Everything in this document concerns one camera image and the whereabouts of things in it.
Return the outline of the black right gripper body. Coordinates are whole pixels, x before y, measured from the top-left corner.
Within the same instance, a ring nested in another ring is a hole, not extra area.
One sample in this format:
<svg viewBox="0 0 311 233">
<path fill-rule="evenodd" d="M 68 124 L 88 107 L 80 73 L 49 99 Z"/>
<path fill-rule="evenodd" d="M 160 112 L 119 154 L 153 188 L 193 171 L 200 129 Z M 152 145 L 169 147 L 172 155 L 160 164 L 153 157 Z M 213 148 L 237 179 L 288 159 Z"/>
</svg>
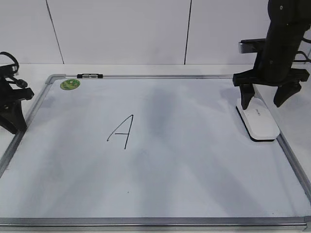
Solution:
<svg viewBox="0 0 311 233">
<path fill-rule="evenodd" d="M 262 52 L 257 53 L 251 70 L 233 75 L 234 86 L 242 84 L 282 86 L 290 82 L 305 82 L 310 76 L 306 69 L 292 68 L 290 65 L 274 65 L 272 61 L 264 63 L 262 55 Z"/>
</svg>

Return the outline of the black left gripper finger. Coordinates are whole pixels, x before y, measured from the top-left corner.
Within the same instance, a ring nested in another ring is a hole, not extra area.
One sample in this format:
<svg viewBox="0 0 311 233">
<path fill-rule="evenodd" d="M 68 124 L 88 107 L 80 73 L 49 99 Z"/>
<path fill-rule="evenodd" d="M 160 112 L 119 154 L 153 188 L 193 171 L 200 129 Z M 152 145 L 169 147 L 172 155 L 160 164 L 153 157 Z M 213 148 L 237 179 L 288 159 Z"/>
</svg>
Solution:
<svg viewBox="0 0 311 233">
<path fill-rule="evenodd" d="M 26 132 L 27 124 L 23 116 L 20 100 L 0 107 L 0 126 L 10 133 Z"/>
</svg>

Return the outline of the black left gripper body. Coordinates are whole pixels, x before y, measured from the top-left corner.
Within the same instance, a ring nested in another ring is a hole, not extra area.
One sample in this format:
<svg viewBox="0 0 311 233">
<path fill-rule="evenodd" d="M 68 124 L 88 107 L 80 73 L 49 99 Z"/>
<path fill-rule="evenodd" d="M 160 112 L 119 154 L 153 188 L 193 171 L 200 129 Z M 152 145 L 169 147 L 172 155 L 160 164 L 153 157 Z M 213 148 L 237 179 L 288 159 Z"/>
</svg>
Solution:
<svg viewBox="0 0 311 233">
<path fill-rule="evenodd" d="M 31 100 L 34 92 L 23 79 L 17 79 L 19 65 L 9 64 L 0 67 L 0 109 L 16 107 L 23 116 L 21 102 Z"/>
</svg>

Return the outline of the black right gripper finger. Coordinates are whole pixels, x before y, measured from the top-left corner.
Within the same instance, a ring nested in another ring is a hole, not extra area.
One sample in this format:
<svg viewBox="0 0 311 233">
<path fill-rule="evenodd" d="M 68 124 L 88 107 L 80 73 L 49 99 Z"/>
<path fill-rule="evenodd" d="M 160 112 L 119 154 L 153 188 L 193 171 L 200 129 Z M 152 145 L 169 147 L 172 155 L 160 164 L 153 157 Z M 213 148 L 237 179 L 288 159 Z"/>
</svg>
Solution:
<svg viewBox="0 0 311 233">
<path fill-rule="evenodd" d="M 274 96 L 274 104 L 276 107 L 280 107 L 288 98 L 298 93 L 301 90 L 299 82 L 287 83 L 277 88 Z"/>
<path fill-rule="evenodd" d="M 255 90 L 252 84 L 241 84 L 240 85 L 241 92 L 241 106 L 242 109 L 247 109 L 251 99 L 255 95 Z"/>
</svg>

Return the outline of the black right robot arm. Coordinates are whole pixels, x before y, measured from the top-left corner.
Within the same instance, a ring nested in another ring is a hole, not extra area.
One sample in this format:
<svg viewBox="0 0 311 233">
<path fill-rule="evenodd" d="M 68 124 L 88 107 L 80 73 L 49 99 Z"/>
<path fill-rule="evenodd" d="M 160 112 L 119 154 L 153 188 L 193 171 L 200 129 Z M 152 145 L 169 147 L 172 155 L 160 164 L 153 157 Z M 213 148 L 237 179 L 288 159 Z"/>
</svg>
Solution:
<svg viewBox="0 0 311 233">
<path fill-rule="evenodd" d="M 304 34 L 311 27 L 311 2 L 309 0 L 270 0 L 268 2 L 270 25 L 267 36 L 239 42 L 240 53 L 256 53 L 251 70 L 233 75 L 234 86 L 241 92 L 241 107 L 246 110 L 255 95 L 254 85 L 277 87 L 274 104 L 280 107 L 288 98 L 298 93 L 309 73 L 293 68 Z"/>
</svg>

